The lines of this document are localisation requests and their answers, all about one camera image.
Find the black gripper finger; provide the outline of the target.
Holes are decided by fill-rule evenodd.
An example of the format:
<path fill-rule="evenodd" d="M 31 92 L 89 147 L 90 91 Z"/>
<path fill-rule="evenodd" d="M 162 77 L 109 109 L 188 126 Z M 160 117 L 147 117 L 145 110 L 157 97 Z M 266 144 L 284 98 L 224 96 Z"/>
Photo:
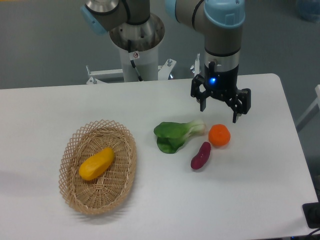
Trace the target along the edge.
<path fill-rule="evenodd" d="M 190 95 L 196 98 L 200 104 L 200 111 L 203 112 L 206 108 L 207 93 L 206 90 L 201 91 L 200 87 L 204 87 L 205 79 L 200 74 L 197 74 L 191 81 Z"/>
<path fill-rule="evenodd" d="M 232 122 L 236 123 L 238 118 L 242 115 L 246 115 L 251 108 L 251 89 L 237 89 L 229 100 L 228 106 L 233 111 Z"/>

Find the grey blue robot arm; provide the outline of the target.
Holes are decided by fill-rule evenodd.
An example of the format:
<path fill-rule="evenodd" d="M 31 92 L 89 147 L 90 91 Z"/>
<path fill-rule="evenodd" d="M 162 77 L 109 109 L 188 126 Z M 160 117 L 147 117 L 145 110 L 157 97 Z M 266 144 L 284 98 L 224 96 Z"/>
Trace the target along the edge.
<path fill-rule="evenodd" d="M 245 21 L 243 0 L 167 0 L 173 19 L 204 36 L 204 72 L 196 73 L 191 96 L 203 111 L 207 98 L 225 102 L 233 120 L 251 108 L 251 91 L 237 88 Z M 98 35 L 109 34 L 122 57 L 126 82 L 157 80 L 158 47 L 165 36 L 162 20 L 151 12 L 148 0 L 88 0 L 83 18 Z"/>

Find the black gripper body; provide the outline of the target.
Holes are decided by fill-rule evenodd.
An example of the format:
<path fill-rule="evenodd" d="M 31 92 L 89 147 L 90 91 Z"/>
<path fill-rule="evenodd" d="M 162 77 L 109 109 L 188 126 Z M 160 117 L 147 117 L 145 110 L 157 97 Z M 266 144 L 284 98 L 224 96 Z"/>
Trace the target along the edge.
<path fill-rule="evenodd" d="M 207 62 L 204 68 L 204 86 L 207 98 L 211 97 L 222 102 L 229 102 L 235 94 L 237 87 L 239 63 L 225 61 L 223 58 Z"/>

